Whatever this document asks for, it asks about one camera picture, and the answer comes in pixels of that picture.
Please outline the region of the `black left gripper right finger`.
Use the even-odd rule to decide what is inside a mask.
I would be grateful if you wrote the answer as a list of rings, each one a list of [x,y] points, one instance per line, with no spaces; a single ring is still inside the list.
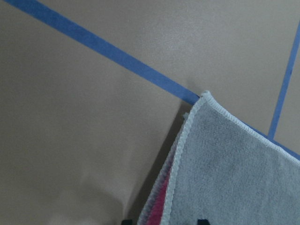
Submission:
[[[198,216],[196,224],[197,225],[214,225],[213,219],[211,218],[210,215],[208,215],[208,216],[207,215]]]

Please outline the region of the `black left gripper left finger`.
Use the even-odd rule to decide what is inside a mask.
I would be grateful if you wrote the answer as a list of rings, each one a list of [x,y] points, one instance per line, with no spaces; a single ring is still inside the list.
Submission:
[[[137,225],[138,216],[129,216],[121,221],[121,225]]]

